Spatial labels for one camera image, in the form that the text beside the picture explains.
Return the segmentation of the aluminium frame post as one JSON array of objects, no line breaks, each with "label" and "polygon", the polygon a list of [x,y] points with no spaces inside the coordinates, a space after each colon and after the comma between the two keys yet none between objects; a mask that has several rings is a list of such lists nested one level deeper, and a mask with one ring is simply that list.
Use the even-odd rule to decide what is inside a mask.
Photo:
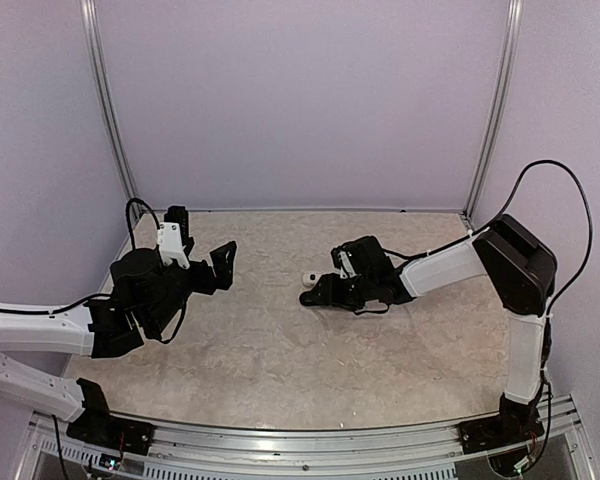
[{"label": "aluminium frame post", "polygon": [[470,185],[468,198],[463,209],[464,217],[470,223],[474,222],[479,200],[486,184],[488,170],[491,165],[506,107],[523,16],[523,4],[522,0],[510,0],[508,2],[504,39],[497,68],[495,88],[487,118],[486,131],[481,143],[478,164]]},{"label": "aluminium frame post", "polygon": [[129,200],[138,196],[138,190],[123,145],[113,96],[109,85],[96,2],[93,0],[81,0],[79,6],[96,96],[98,98],[105,131],[125,198]]}]

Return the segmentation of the right aluminium frame post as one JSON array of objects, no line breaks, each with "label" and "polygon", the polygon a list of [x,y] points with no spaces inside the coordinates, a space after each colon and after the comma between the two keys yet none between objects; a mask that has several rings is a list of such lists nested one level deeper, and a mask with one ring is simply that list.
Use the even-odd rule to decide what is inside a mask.
[{"label": "right aluminium frame post", "polygon": [[463,209],[464,217],[470,223],[474,222],[479,200],[486,184],[488,170],[491,165],[506,107],[523,16],[523,4],[522,0],[510,0],[508,2],[504,39],[497,68],[495,88],[487,118],[486,131],[481,143],[478,164],[470,185],[468,198]]}]

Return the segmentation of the front aluminium rail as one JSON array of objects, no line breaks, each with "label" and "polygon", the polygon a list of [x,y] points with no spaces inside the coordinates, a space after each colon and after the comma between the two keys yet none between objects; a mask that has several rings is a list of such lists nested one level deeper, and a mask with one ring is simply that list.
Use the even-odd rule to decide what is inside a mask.
[{"label": "front aluminium rail", "polygon": [[456,420],[371,429],[275,431],[154,420],[145,455],[68,438],[62,423],[35,414],[16,479],[494,479],[497,461],[520,444],[468,454]]}]

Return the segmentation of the black oval charging case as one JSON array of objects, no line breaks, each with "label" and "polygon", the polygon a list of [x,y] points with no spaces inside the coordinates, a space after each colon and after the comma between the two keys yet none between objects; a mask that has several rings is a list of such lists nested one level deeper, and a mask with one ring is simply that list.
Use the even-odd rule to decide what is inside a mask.
[{"label": "black oval charging case", "polygon": [[302,292],[299,296],[300,304],[305,307],[327,307],[330,305],[330,296],[322,287]]}]

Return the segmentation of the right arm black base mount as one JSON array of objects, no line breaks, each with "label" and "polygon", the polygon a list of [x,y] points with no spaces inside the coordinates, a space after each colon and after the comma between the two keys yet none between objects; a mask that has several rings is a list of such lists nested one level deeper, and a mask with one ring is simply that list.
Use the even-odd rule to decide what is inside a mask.
[{"label": "right arm black base mount", "polygon": [[519,403],[502,394],[495,415],[461,422],[458,432],[463,453],[473,454],[541,437],[545,430],[538,412],[539,400],[536,396],[528,403]]}]

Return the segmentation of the left aluminium frame post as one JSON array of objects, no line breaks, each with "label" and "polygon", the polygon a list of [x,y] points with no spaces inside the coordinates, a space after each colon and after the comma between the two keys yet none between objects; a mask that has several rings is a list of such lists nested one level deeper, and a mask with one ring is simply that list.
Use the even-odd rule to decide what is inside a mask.
[{"label": "left aluminium frame post", "polygon": [[96,96],[98,98],[105,131],[125,198],[129,200],[138,196],[138,190],[123,145],[113,96],[109,85],[96,2],[93,0],[81,0],[79,6]]}]

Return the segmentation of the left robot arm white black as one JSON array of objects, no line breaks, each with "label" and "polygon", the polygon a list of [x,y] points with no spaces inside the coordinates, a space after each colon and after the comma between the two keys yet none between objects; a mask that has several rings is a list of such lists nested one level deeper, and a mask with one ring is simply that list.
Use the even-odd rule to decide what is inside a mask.
[{"label": "left robot arm white black", "polygon": [[164,259],[158,249],[138,248],[111,265],[113,289],[64,307],[0,305],[0,395],[71,423],[101,445],[120,434],[100,386],[54,376],[11,358],[13,352],[52,352],[91,359],[123,357],[148,340],[168,344],[181,328],[189,297],[228,290],[235,242],[210,258]]}]

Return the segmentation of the white earbud charging case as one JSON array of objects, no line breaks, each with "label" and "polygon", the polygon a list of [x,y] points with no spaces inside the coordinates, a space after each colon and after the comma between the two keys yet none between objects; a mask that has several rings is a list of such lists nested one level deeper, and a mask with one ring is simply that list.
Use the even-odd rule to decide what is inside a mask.
[{"label": "white earbud charging case", "polygon": [[302,284],[305,287],[312,288],[319,281],[320,274],[315,272],[305,272],[302,274]]}]

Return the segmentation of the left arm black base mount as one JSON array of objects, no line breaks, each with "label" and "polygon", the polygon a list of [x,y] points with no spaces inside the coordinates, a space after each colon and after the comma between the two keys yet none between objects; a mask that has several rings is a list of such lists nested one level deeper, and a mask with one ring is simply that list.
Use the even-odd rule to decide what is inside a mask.
[{"label": "left arm black base mount", "polygon": [[155,427],[148,422],[113,415],[97,383],[79,378],[77,384],[83,395],[83,411],[68,423],[67,436],[121,453],[146,456]]}]

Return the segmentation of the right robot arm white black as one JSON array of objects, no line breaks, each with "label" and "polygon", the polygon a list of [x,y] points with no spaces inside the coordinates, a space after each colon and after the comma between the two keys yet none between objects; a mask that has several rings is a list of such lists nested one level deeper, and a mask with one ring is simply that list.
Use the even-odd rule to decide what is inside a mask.
[{"label": "right robot arm white black", "polygon": [[501,397],[512,404],[493,419],[491,433],[515,442],[531,424],[529,407],[546,380],[557,259],[514,217],[503,214],[475,232],[394,264],[378,238],[366,235],[331,251],[334,271],[317,278],[304,305],[355,315],[384,314],[394,306],[424,305],[453,290],[483,283],[499,303],[509,332],[507,376]]}]

